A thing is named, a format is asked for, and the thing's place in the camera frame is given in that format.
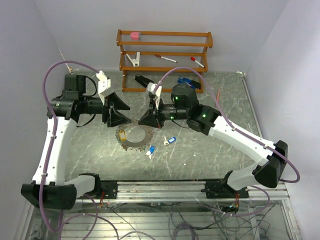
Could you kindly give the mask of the yellow tag key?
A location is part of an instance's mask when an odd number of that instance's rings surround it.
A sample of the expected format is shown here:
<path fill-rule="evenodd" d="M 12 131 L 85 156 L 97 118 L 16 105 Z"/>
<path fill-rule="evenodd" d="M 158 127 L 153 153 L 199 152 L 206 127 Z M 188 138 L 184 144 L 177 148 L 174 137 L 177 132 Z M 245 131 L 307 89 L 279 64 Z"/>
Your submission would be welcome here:
<path fill-rule="evenodd" d="M 118 136 L 119 136 L 119 139 L 120 141 L 125 141 L 126 140 L 126 133 L 124 130 L 120 130 L 119 133 L 118 133 Z"/>

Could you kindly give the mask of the metal disc keyring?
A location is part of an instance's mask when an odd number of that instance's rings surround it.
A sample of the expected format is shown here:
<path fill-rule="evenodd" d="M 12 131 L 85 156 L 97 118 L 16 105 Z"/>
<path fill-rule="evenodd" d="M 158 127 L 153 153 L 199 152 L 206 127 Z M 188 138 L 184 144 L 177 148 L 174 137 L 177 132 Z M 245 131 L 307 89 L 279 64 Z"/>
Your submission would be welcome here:
<path fill-rule="evenodd" d="M 120 141 L 119 131 L 125 131 L 126 140 Z M 154 130 L 146 125 L 139 125 L 137 120 L 118 126 L 115 132 L 117 142 L 124 150 L 143 152 L 152 142 Z"/>

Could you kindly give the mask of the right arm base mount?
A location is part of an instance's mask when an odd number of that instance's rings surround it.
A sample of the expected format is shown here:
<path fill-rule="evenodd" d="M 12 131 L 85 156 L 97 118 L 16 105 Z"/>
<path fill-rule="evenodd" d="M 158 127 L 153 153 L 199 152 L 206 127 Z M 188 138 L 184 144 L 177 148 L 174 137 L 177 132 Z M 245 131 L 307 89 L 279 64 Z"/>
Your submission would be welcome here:
<path fill-rule="evenodd" d="M 246 187 L 240 190 L 234 190 L 229 187 L 222 179 L 207 180 L 204 188 L 200 190 L 205 193 L 207 199 L 246 199 L 249 197 L 248 189 Z"/>

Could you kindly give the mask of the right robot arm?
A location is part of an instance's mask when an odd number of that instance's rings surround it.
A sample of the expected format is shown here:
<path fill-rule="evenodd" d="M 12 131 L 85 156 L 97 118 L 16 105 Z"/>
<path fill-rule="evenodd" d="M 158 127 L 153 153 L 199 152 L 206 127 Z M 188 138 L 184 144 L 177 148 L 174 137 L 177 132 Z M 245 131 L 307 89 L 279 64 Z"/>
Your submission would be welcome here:
<path fill-rule="evenodd" d="M 185 120 L 190 129 L 222 140 L 254 160 L 254 164 L 246 168 L 229 171 L 213 187 L 206 189 L 207 193 L 231 198 L 255 184 L 271 189 L 277 187 L 286 166 L 284 158 L 288 155 L 288 145 L 284 141 L 274 143 L 231 123 L 217 109 L 200 104 L 196 91 L 187 84 L 172 88 L 171 104 L 163 103 L 161 88 L 155 83 L 150 82 L 146 91 L 149 107 L 139 119 L 139 125 L 161 129 L 165 121 Z"/>

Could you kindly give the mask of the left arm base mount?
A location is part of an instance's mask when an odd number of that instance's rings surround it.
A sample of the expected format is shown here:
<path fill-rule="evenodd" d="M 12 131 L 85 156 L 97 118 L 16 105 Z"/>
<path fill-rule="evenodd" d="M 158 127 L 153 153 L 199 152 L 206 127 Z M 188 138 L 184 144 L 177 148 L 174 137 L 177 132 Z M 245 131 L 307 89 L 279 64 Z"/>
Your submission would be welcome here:
<path fill-rule="evenodd" d="M 97 189 L 96 195 L 99 198 L 114 200 L 118 194 L 118 182 L 112 180 L 102 180 Z"/>

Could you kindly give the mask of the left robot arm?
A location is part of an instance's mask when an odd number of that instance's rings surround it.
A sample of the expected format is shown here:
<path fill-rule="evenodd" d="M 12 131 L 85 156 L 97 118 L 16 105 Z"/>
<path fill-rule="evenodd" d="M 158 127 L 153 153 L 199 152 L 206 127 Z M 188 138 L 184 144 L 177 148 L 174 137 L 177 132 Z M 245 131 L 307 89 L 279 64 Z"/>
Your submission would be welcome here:
<path fill-rule="evenodd" d="M 131 122 L 120 112 L 130 107 L 116 95 L 111 79 L 103 71 L 96 77 L 98 97 L 86 95 L 85 75 L 67 74 L 62 96 L 50 101 L 47 135 L 38 168 L 31 183 L 21 187 L 22 196 L 37 208 L 70 210 L 83 194 L 96 199 L 102 193 L 97 173 L 82 173 L 65 180 L 69 147 L 81 115 L 101 115 L 108 127 Z"/>

